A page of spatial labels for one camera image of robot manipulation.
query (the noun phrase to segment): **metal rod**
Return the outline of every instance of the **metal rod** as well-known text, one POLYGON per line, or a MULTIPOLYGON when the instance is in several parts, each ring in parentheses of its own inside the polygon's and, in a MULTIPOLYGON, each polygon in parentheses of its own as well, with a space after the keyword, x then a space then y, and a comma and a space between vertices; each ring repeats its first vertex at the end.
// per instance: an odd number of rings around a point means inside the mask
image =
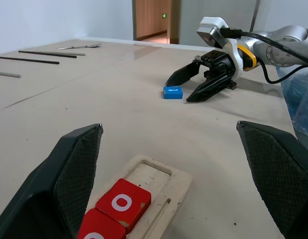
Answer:
POLYGON ((77 58, 77 56, 70 56, 66 54, 53 54, 53 53, 42 53, 35 51, 19 51, 20 53, 29 53, 29 54, 37 54, 37 55, 46 55, 46 56, 58 56, 58 57, 68 57, 68 58, 77 58))
POLYGON ((94 44, 91 46, 69 46, 69 47, 63 47, 63 48, 59 48, 58 50, 66 50, 66 49, 78 49, 78 48, 98 48, 100 47, 102 44, 98 43, 98 44, 94 44))
POLYGON ((60 64, 60 62, 58 62, 58 61, 41 61, 41 60, 32 60, 32 59, 25 59, 25 58, 2 57, 2 56, 0 56, 0 59, 38 62, 38 63, 46 63, 46 64, 54 64, 54 65, 59 65, 60 64))
POLYGON ((21 78, 21 75, 19 74, 12 74, 12 73, 5 73, 5 72, 0 72, 0 76, 10 76, 10 77, 21 78))
POLYGON ((86 56, 85 53, 74 53, 74 52, 56 52, 56 51, 35 51, 40 53, 48 53, 48 54, 59 54, 59 55, 70 55, 70 56, 86 56))
POLYGON ((253 17, 252 17, 252 22, 251 22, 251 27, 250 27, 250 32, 253 32, 255 20, 257 18, 258 11, 259 11, 259 6, 260 6, 260 0, 256 0, 254 12, 253 12, 253 17))

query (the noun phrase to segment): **white table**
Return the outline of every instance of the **white table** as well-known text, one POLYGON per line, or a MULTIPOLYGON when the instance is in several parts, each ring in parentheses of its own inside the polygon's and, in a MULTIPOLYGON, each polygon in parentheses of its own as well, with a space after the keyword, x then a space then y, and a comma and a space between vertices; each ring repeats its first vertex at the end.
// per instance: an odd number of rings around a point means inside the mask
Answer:
MULTIPOLYGON (((93 43, 72 40, 35 50, 93 43)), ((5 54, 60 65, 0 60, 0 71, 22 75, 0 76, 0 214, 61 136, 102 123, 95 188, 139 154, 194 176, 166 238, 283 238, 253 183, 235 128, 248 120, 294 133, 280 86, 266 84, 261 69, 245 73, 234 91, 186 104, 204 81, 203 68, 183 85, 183 100, 164 100, 161 91, 175 70, 203 51, 110 42, 68 51, 87 55, 5 54)), ((269 74, 277 77, 274 68, 269 74)))

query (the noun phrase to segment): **red block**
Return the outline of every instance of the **red block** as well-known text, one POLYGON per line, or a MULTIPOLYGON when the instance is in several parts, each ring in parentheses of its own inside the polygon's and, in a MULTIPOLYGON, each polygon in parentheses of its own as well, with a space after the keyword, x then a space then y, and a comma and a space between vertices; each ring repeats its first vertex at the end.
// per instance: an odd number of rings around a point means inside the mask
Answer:
POLYGON ((95 208, 119 222, 130 233, 151 203, 150 192, 119 179, 95 208))
POLYGON ((91 209, 83 218, 78 239, 126 239, 126 232, 121 224, 91 209))

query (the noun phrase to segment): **cable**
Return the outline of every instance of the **cable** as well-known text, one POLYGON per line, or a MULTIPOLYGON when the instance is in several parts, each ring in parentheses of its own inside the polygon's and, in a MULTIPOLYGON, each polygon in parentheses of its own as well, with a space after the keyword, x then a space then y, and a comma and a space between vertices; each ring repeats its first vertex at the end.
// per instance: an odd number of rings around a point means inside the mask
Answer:
POLYGON ((233 38, 233 39, 237 39, 237 38, 241 38, 242 36, 247 36, 247 37, 251 37, 251 38, 255 38, 258 39, 260 41, 263 41, 271 46, 274 46, 278 49, 280 49, 281 51, 284 51, 286 53, 289 53, 297 58, 299 58, 300 60, 306 62, 308 64, 308 58, 306 56, 304 56, 303 54, 296 52, 268 37, 262 36, 260 34, 257 33, 252 33, 252 32, 245 32, 239 29, 230 29, 230 28, 221 28, 220 29, 221 34, 226 37, 226 38, 233 38))
POLYGON ((259 57, 257 57, 257 61, 260 63, 260 65, 262 66, 262 69, 263 69, 263 74, 264 74, 264 78, 265 80, 270 83, 270 84, 277 84, 277 83, 280 83, 282 81, 284 81, 285 79, 289 78, 290 76, 292 76, 294 73, 296 73, 297 71, 303 69, 303 68, 306 68, 308 66, 299 66, 298 68, 294 69, 293 71, 291 71, 289 74, 287 74, 285 77, 282 77, 281 79, 277 80, 277 81, 271 81, 269 79, 269 75, 268 75, 268 71, 267 71, 267 68, 263 62, 263 60, 259 57))

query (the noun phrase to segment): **black stick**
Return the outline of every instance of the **black stick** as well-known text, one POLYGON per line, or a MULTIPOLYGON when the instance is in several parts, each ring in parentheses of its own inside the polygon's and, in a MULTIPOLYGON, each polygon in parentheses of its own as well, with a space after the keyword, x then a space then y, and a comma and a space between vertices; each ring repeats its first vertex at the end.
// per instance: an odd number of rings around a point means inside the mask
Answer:
POLYGON ((58 61, 41 61, 41 60, 32 60, 32 59, 25 59, 25 58, 2 57, 2 56, 0 56, 0 59, 16 60, 16 61, 30 61, 30 62, 47 63, 47 64, 54 64, 54 65, 60 64, 60 62, 58 61))
POLYGON ((20 53, 29 53, 29 54, 38 54, 38 55, 47 55, 47 56, 59 56, 59 57, 68 57, 68 58, 77 58, 77 56, 63 55, 63 54, 53 54, 53 53, 42 53, 35 51, 19 51, 20 53))

